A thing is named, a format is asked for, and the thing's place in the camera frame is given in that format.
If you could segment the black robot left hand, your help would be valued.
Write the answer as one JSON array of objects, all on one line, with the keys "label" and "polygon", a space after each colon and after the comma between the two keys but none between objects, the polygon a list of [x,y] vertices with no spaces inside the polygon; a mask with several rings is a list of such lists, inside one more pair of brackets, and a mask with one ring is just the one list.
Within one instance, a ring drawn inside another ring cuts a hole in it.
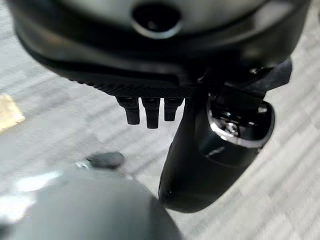
[{"label": "black robot left hand", "polygon": [[164,207],[201,211],[271,138],[266,93],[291,78],[309,0],[9,0],[15,34],[42,66],[114,96],[149,129],[184,112],[164,163]]}]

